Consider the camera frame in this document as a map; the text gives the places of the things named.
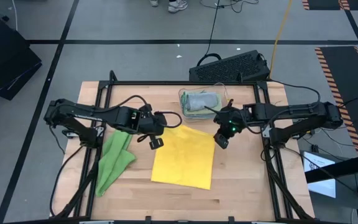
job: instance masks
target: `power cord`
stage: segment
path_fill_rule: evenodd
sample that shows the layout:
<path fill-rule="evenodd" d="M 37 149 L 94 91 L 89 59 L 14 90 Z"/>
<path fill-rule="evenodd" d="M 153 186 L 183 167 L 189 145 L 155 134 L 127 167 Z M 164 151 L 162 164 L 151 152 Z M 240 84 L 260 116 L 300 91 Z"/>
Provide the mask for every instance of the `power cord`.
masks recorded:
<path fill-rule="evenodd" d="M 355 145 L 340 143 L 337 140 L 333 139 L 325 130 L 323 130 L 323 132 L 328 136 L 329 139 L 333 140 L 334 142 L 336 142 L 336 143 L 338 143 L 338 144 L 340 144 L 342 146 L 350 146 L 350 147 L 357 147 L 358 148 L 358 146 L 355 146 Z"/>
<path fill-rule="evenodd" d="M 52 130 L 52 126 L 49 126 L 49 131 L 52 133 L 53 137 L 56 140 L 57 146 L 59 147 L 60 150 L 62 150 L 63 155 L 65 154 L 65 150 L 62 148 L 62 146 L 60 145 L 59 139 L 57 139 L 56 134 L 54 133 L 54 131 Z"/>
<path fill-rule="evenodd" d="M 240 7 L 240 11 L 236 11 L 234 8 L 233 8 L 233 5 L 237 4 L 241 2 L 241 7 Z M 242 12 L 242 6 L 244 5 L 244 3 L 248 3 L 248 4 L 258 4 L 259 3 L 259 0 L 256 0 L 255 2 L 249 2 L 249 1 L 245 1 L 245 0 L 230 0 L 230 7 L 231 7 L 231 10 L 233 10 L 233 12 L 235 13 L 241 13 Z"/>
<path fill-rule="evenodd" d="M 280 83 L 280 84 L 282 84 L 282 85 L 287 85 L 287 86 L 294 87 L 294 88 L 304 88 L 304 89 L 307 89 L 307 90 L 310 90 L 310 91 L 315 92 L 315 93 L 317 94 L 317 98 L 318 98 L 318 99 L 317 99 L 316 102 L 313 103 L 313 106 L 311 107 L 312 109 L 313 109 L 313 108 L 316 108 L 316 107 L 318 106 L 319 102 L 320 102 L 320 99 L 321 99 L 320 93 L 319 93 L 317 90 L 313 89 L 313 88 L 310 88 L 310 87 L 307 87 L 307 86 L 291 85 L 291 84 L 287 84 L 287 83 L 283 83 L 283 82 L 279 82 L 279 81 L 275 81 L 275 80 L 271 80 L 271 79 L 268 80 L 268 81 L 277 82 L 277 83 Z M 228 110 L 228 111 L 216 111 L 216 110 L 213 110 L 212 108 L 209 108 L 209 107 L 207 107 L 207 106 L 205 106 L 205 108 L 207 108 L 207 109 L 209 109 L 209 110 L 215 112 L 216 114 L 228 113 L 228 112 L 230 112 L 230 110 Z M 293 111 L 298 111 L 298 110 L 308 110 L 308 109 L 309 109 L 308 107 L 305 107 L 305 108 L 293 108 L 292 110 L 293 110 Z M 268 125 L 270 125 L 273 121 L 275 121 L 278 116 L 280 116 L 280 114 L 283 114 L 283 113 L 286 113 L 286 112 L 289 111 L 289 109 L 287 109 L 287 110 L 282 110 L 282 111 L 278 112 L 277 114 L 273 115 L 273 116 L 271 117 L 271 119 L 270 119 L 270 120 L 260 129 L 260 131 L 258 132 L 258 131 L 252 130 L 252 129 L 249 127 L 248 122 L 246 121 L 245 117 L 243 116 L 243 114 L 241 113 L 241 111 L 240 111 L 239 109 L 233 108 L 233 110 L 236 111 L 236 112 L 238 112 L 238 113 L 240 114 L 240 117 L 241 117 L 241 119 L 242 119 L 242 122 L 244 123 L 244 126 L 245 126 L 245 127 L 248 129 L 248 131 L 250 131 L 252 134 L 260 134 L 260 133 L 262 133 L 263 131 L 266 130 L 266 128 L 267 128 Z"/>
<path fill-rule="evenodd" d="M 16 23 L 16 31 L 17 31 L 17 11 L 16 11 L 16 5 L 15 0 L 12 0 L 13 10 L 15 11 L 15 23 Z"/>
<path fill-rule="evenodd" d="M 281 33 L 283 32 L 284 24 L 285 24 L 285 22 L 287 20 L 289 12 L 290 12 L 291 5 L 292 5 L 292 0 L 289 0 L 287 10 L 285 10 L 285 13 L 284 13 L 283 21 L 281 21 L 280 30 L 278 31 L 276 39 L 275 39 L 275 42 L 274 42 L 273 54 L 272 54 L 272 63 L 270 64 L 270 73 L 268 75 L 268 78 L 272 77 L 273 68 L 274 68 L 273 67 L 274 66 L 274 60 L 275 60 L 275 56 L 276 56 L 277 42 L 280 39 Z"/>
<path fill-rule="evenodd" d="M 308 138 L 308 139 L 305 139 L 305 137 L 302 137 L 302 138 L 303 138 L 305 141 L 306 141 L 306 140 L 309 140 L 309 139 L 313 138 L 315 134 L 320 133 L 321 130 L 323 130 L 323 129 L 320 128 L 318 132 L 316 132 L 316 133 L 314 133 L 314 134 L 311 134 L 310 138 Z M 335 142 L 335 144 L 336 144 L 336 146 L 339 148 L 339 150 L 341 151 L 341 156 L 343 156 L 342 147 L 341 147 L 338 143 L 336 143 L 336 142 Z"/>
<path fill-rule="evenodd" d="M 244 3 L 248 3 L 248 4 L 258 4 L 258 3 L 259 3 L 259 0 L 255 0 L 254 2 L 249 2 L 249 1 L 245 1 L 245 0 L 232 0 L 232 1 L 230 2 L 230 4 L 222 4 L 222 5 L 216 4 L 216 6 L 208 6 L 208 5 L 205 5 L 204 2 L 203 2 L 203 0 L 200 0 L 200 4 L 201 4 L 202 6 L 208 7 L 208 8 L 211 8 L 211 9 L 216 9 L 216 8 L 224 9 L 225 7 L 228 7 L 228 6 L 231 6 L 231 7 L 232 7 L 233 5 L 235 5 L 235 4 L 239 3 L 239 2 L 241 2 L 241 10 L 239 11 L 239 12 L 241 12 L 241 11 L 242 11 L 242 5 L 243 5 Z"/>
<path fill-rule="evenodd" d="M 52 207 L 53 207 L 53 198 L 55 196 L 56 186 L 59 181 L 60 174 L 62 173 L 62 170 L 66 166 L 67 162 L 70 161 L 70 159 L 72 159 L 75 155 L 77 155 L 82 148 L 83 148 L 83 146 L 79 147 L 69 158 L 67 158 L 67 160 L 63 163 L 63 165 L 59 169 L 59 172 L 57 173 L 55 184 L 53 185 L 52 194 L 51 194 L 50 200 L 49 200 L 49 212 L 52 215 L 52 217 L 56 216 L 55 213 L 53 212 Z"/>
<path fill-rule="evenodd" d="M 353 213 L 354 213 L 355 209 L 352 209 L 352 213 L 351 213 L 351 224 L 353 224 Z"/>
<path fill-rule="evenodd" d="M 330 178 L 335 179 L 337 182 L 339 182 L 340 184 L 342 184 L 344 187 L 346 187 L 347 189 L 349 189 L 351 192 L 353 192 L 354 194 L 356 194 L 358 196 L 358 192 L 353 190 L 351 187 L 349 187 L 347 184 L 345 184 L 344 182 L 338 180 L 336 177 L 334 177 L 332 174 L 330 174 L 328 171 L 326 171 L 325 169 L 323 169 L 322 167 L 318 166 L 317 164 L 315 164 L 314 162 L 312 162 L 310 159 L 308 159 L 307 157 L 305 157 L 304 155 L 300 154 L 299 152 L 296 152 L 293 149 L 284 147 L 284 149 L 294 152 L 296 154 L 298 154 L 301 158 L 306 159 L 307 161 L 309 161 L 311 164 L 315 165 L 319 170 L 323 171 L 326 175 L 330 176 Z"/>
<path fill-rule="evenodd" d="M 212 35 L 214 34 L 215 22 L 216 22 L 216 15 L 218 14 L 218 9 L 219 9 L 219 7 L 216 7 L 216 10 L 215 10 L 215 17 L 214 17 L 214 23 L 213 23 L 213 25 L 212 25 L 211 36 L 209 37 L 209 42 L 208 42 L 208 49 L 206 50 L 206 53 L 205 53 L 204 57 L 208 55 L 209 48 L 210 48 L 210 46 L 211 46 L 211 42 L 212 42 Z"/>
<path fill-rule="evenodd" d="M 80 110 L 83 110 L 83 111 L 87 111 L 87 112 L 92 112 L 92 113 L 103 113 L 103 112 L 108 112 L 108 111 L 114 110 L 114 109 L 116 109 L 117 107 L 122 106 L 123 104 L 127 103 L 129 100 L 131 100 L 131 99 L 133 99 L 133 98 L 139 98 L 139 99 L 141 99 L 141 100 L 143 101 L 144 105 L 147 105 L 147 104 L 148 104 L 143 97 L 141 97 L 141 96 L 139 96 L 139 95 L 133 95 L 133 96 L 128 97 L 126 100 L 122 101 L 121 103 L 119 103 L 119 104 L 117 104 L 117 105 L 115 105 L 115 106 L 112 106 L 112 107 L 110 107 L 110 108 L 103 109 L 103 110 L 93 111 L 93 110 L 87 110 L 87 109 L 85 109 L 85 108 L 79 108 L 79 107 L 73 106 L 73 105 L 58 105 L 58 106 L 56 106 L 55 109 L 52 111 L 52 114 L 55 114 L 56 110 L 59 109 L 59 108 L 62 107 L 62 106 L 69 106 L 69 107 L 72 107 L 72 108 L 77 108 L 77 109 L 80 109 Z M 174 114 L 174 115 L 176 115 L 176 116 L 179 117 L 180 122 L 179 122 L 178 124 L 174 125 L 174 126 L 167 126 L 166 124 L 160 124 L 161 126 L 163 126 L 163 127 L 165 127 L 165 128 L 177 128 L 177 127 L 179 127 L 179 125 L 181 125 L 181 123 L 182 123 L 182 121 L 183 121 L 182 118 L 181 118 L 181 116 L 180 116 L 178 113 L 176 113 L 176 112 L 172 112 L 172 111 L 156 111 L 156 113 Z M 51 130 L 52 134 L 53 134 L 53 135 L 55 136 L 55 138 L 56 138 L 56 135 L 53 133 L 51 127 L 49 127 L 49 129 Z"/>
<path fill-rule="evenodd" d="M 305 140 L 308 144 L 310 144 L 311 146 L 313 145 L 312 143 L 310 143 L 308 140 L 309 139 L 305 139 L 305 138 L 303 138 L 303 140 Z M 321 149 L 320 148 L 320 146 L 318 146 L 318 149 L 320 149 L 320 150 L 322 150 L 323 152 L 325 152 L 325 153 L 327 153 L 327 154 L 329 154 L 330 156 L 332 156 L 333 158 L 335 158 L 335 159 L 337 159 L 337 160 L 339 160 L 339 161 L 344 161 L 343 159 L 340 159 L 340 158 L 338 158 L 338 157 L 336 157 L 336 156 L 334 156 L 333 154 L 331 154 L 330 152 L 328 152 L 327 150 L 325 150 L 325 149 Z"/>
<path fill-rule="evenodd" d="M 337 128 L 337 129 L 347 128 L 348 126 L 353 125 L 353 124 L 356 123 L 356 122 L 358 122 L 358 118 L 355 119 L 351 124 L 345 125 L 345 126 L 343 126 L 343 127 Z M 335 131 L 335 130 L 337 130 L 337 129 L 327 129 L 327 128 L 321 128 L 321 129 L 324 129 L 324 130 L 326 130 L 326 131 Z"/>
<path fill-rule="evenodd" d="M 338 107 L 339 107 L 339 108 L 342 108 L 342 107 L 344 107 L 345 105 L 347 105 L 348 103 L 351 103 L 351 102 L 353 102 L 353 101 L 355 101 L 355 100 L 358 100 L 358 97 L 353 98 L 353 99 L 351 99 L 351 100 L 348 100 L 348 101 L 346 101 L 346 102 L 344 102 L 344 103 L 341 103 L 341 105 L 338 106 Z"/>
<path fill-rule="evenodd" d="M 265 153 L 266 150 L 269 151 L 269 149 L 273 149 L 273 155 L 272 156 L 269 156 L 268 159 L 264 159 L 263 158 L 263 153 Z M 277 149 L 273 148 L 273 147 L 270 147 L 270 148 L 266 148 L 264 150 L 262 150 L 262 152 L 260 152 L 260 159 L 262 159 L 264 162 L 271 162 L 272 159 L 277 155 Z"/>

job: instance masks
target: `wooden table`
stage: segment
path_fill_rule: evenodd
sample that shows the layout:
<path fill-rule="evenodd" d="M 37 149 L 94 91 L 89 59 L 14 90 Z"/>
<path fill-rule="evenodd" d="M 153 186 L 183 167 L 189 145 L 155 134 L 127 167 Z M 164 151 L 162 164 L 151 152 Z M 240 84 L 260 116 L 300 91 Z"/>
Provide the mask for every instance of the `wooden table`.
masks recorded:
<path fill-rule="evenodd" d="M 98 82 L 83 82 L 78 102 L 93 105 L 97 87 Z M 175 111 L 181 114 L 179 89 L 196 87 L 117 85 L 112 88 L 110 106 L 138 94 L 152 105 L 154 111 Z M 227 86 L 227 91 L 234 99 L 234 106 L 238 108 L 243 104 L 255 102 L 251 86 Z M 281 84 L 268 83 L 268 92 L 272 103 L 288 104 Z M 142 102 L 133 99 L 126 106 L 139 108 Z M 169 124 L 175 124 L 177 118 L 168 115 L 167 121 Z M 81 122 L 90 125 L 90 121 Z M 218 129 L 218 125 L 211 120 L 195 123 L 184 120 L 183 124 L 210 134 L 214 134 Z M 278 127 L 288 126 L 291 121 L 281 120 L 275 124 Z M 108 127 L 105 136 L 112 132 L 113 128 Z M 128 151 L 136 156 L 136 161 L 102 197 L 95 197 L 91 217 L 93 220 L 144 220 L 145 216 L 151 216 L 153 220 L 227 221 L 228 216 L 234 216 L 236 221 L 274 221 L 266 164 L 260 159 L 263 149 L 260 135 L 244 130 L 230 139 L 227 149 L 223 150 L 219 146 L 215 148 L 211 190 L 151 182 L 155 151 L 150 150 L 148 141 L 137 143 L 135 139 L 133 138 Z M 64 160 L 78 146 L 79 140 L 69 139 Z M 295 140 L 289 140 L 287 147 L 298 151 Z M 84 154 L 83 149 L 67 164 L 61 174 L 53 201 L 56 212 L 62 210 L 78 188 Z M 301 158 L 293 152 L 282 150 L 282 161 L 289 191 L 305 211 L 314 216 Z M 278 188 L 277 192 L 281 216 L 285 217 L 282 195 Z M 88 191 L 84 194 L 83 205 L 86 205 L 87 199 Z M 82 206 L 81 213 L 85 214 L 85 206 Z"/>

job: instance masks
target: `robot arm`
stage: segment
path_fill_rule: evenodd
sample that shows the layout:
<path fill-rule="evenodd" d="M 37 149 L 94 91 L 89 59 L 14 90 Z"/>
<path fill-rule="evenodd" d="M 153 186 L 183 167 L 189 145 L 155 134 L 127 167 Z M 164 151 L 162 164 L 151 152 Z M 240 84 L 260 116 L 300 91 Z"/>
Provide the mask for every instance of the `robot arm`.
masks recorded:
<path fill-rule="evenodd" d="M 139 109 L 121 106 L 121 104 L 104 109 L 59 99 L 50 102 L 44 120 L 47 125 L 54 128 L 61 125 L 66 127 L 70 132 L 77 134 L 81 145 L 86 147 L 98 147 L 98 130 L 85 127 L 75 118 L 106 122 L 112 128 L 129 134 L 144 134 L 151 139 L 151 149 L 163 146 L 162 139 L 156 138 L 156 136 L 162 135 L 164 127 L 167 127 L 167 121 L 163 112 L 157 111 L 153 114 L 152 107 L 146 102 Z"/>
<path fill-rule="evenodd" d="M 215 111 L 214 122 L 219 124 L 219 129 L 214 139 L 223 149 L 227 148 L 229 138 L 241 133 L 244 128 L 260 134 L 249 128 L 253 126 L 262 127 L 264 137 L 270 138 L 270 145 L 281 148 L 293 136 L 303 135 L 316 128 L 336 129 L 343 123 L 339 108 L 329 102 L 293 106 L 253 103 L 243 105 L 241 110 L 232 107 L 232 102 L 233 100 L 220 111 Z M 269 127 L 278 119 L 300 118 L 305 119 L 286 128 Z"/>

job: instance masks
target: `gray towel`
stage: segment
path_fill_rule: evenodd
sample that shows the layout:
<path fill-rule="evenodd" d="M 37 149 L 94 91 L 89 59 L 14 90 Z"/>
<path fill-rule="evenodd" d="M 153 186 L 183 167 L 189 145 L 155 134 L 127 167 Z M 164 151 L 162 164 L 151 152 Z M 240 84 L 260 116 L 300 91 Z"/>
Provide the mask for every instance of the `gray towel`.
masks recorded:
<path fill-rule="evenodd" d="M 218 96 L 216 93 L 189 93 L 186 99 L 186 109 L 188 111 L 198 111 L 218 105 Z"/>

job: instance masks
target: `person's feet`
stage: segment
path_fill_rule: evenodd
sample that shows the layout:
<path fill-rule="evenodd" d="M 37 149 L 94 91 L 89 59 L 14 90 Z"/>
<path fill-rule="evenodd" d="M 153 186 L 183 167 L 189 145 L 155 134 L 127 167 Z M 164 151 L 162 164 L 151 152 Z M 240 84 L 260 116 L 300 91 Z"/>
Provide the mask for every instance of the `person's feet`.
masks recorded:
<path fill-rule="evenodd" d="M 168 11 L 175 13 L 181 10 L 185 10 L 187 8 L 186 0 L 176 0 L 174 2 L 169 2 Z"/>
<path fill-rule="evenodd" d="M 150 0 L 150 4 L 151 4 L 153 7 L 157 7 L 157 6 L 158 6 L 158 0 Z"/>

